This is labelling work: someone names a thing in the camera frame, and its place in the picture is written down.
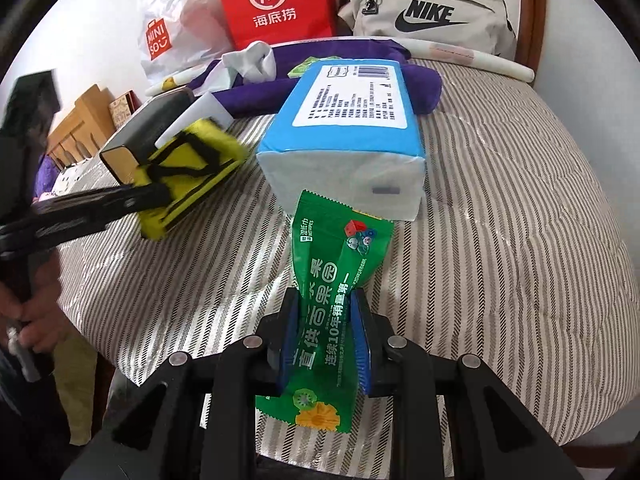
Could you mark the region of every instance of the bed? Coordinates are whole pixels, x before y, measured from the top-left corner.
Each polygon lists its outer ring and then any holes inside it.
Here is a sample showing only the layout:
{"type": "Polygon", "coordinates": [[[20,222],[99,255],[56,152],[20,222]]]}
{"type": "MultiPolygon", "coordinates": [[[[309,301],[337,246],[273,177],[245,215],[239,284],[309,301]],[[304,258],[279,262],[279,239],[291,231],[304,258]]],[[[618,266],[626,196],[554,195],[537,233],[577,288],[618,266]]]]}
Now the bed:
{"type": "MultiPolygon", "coordinates": [[[[415,222],[396,222],[366,285],[372,308],[429,352],[478,354],[560,444],[640,390],[638,288],[587,160],[527,84],[414,59],[440,73],[418,117],[428,153],[415,222]]],[[[60,247],[61,305],[140,384],[172,352],[220,352],[279,308],[292,285],[289,220],[254,151],[272,116],[236,121],[246,164],[161,242],[135,216],[60,247]]],[[[112,186],[96,159],[73,191],[112,186]]],[[[358,397],[353,431],[256,412],[257,450],[335,474],[384,478],[392,406],[358,397]]],[[[446,414],[441,427],[451,472],[446,414]]]]}

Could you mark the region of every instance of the wooden headboard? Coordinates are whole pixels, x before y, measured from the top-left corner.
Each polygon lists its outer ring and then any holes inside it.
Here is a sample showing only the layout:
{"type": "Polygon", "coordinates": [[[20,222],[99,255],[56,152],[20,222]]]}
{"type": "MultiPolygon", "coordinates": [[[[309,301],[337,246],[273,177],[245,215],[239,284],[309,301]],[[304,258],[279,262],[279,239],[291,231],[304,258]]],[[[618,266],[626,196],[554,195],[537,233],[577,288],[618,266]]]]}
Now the wooden headboard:
{"type": "Polygon", "coordinates": [[[47,155],[66,168],[98,153],[116,131],[109,112],[111,96],[93,85],[76,99],[76,106],[49,134],[47,155]]]}
{"type": "Polygon", "coordinates": [[[538,71],[545,37],[546,0],[520,0],[520,25],[515,61],[538,71]]]}

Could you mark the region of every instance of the white label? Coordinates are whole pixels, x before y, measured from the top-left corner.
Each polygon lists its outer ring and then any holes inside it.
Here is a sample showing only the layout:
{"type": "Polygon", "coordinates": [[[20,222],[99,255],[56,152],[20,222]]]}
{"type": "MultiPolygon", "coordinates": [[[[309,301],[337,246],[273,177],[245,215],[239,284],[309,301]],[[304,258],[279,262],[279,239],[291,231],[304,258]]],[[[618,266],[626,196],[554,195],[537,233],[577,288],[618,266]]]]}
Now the white label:
{"type": "Polygon", "coordinates": [[[293,126],[406,128],[398,78],[390,65],[324,65],[293,126]]]}

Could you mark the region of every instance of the person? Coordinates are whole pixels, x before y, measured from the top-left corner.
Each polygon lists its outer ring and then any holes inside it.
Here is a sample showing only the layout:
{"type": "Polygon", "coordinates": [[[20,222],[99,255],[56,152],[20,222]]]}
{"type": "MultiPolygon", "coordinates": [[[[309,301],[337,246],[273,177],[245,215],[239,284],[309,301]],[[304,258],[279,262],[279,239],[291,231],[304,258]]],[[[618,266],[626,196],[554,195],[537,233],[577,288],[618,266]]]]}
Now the person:
{"type": "Polygon", "coordinates": [[[72,325],[58,306],[60,258],[54,251],[34,276],[33,296],[20,303],[0,283],[0,477],[57,480],[75,456],[53,375],[28,383],[7,349],[6,319],[27,325],[19,341],[34,352],[53,352],[72,325]]]}

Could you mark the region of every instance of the tissue pack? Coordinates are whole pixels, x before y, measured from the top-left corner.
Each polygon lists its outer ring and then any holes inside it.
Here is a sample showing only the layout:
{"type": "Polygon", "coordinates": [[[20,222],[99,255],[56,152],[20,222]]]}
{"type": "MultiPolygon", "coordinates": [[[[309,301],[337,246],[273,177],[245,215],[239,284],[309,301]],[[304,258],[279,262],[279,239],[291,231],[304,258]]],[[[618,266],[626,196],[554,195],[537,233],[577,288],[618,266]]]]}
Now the tissue pack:
{"type": "Polygon", "coordinates": [[[257,159],[290,215],[308,189],[390,220],[414,220],[425,156],[399,63],[313,63],[258,146],[257,159]]]}

